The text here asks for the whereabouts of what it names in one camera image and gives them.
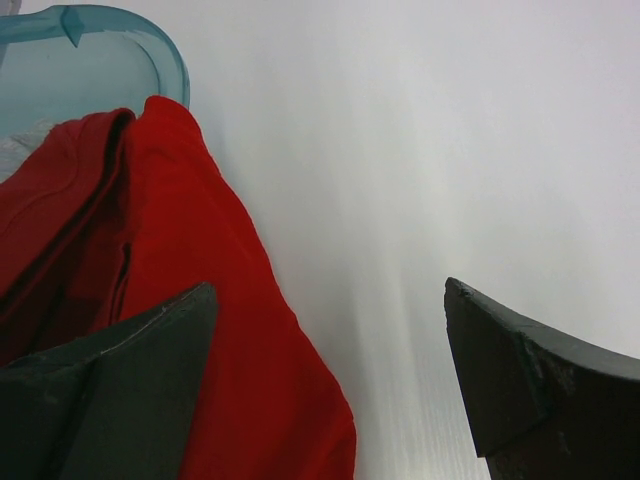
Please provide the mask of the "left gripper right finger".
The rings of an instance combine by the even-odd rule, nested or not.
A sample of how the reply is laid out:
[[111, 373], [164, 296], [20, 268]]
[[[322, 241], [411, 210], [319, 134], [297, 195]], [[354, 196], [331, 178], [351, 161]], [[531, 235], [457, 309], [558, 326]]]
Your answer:
[[493, 479], [639, 477], [639, 362], [450, 278], [447, 335], [476, 454]]

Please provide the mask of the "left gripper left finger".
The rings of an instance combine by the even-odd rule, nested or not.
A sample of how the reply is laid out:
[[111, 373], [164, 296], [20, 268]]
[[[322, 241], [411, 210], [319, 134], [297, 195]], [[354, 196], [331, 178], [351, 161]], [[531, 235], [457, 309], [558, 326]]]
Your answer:
[[202, 283], [3, 367], [2, 478], [178, 478], [216, 317]]

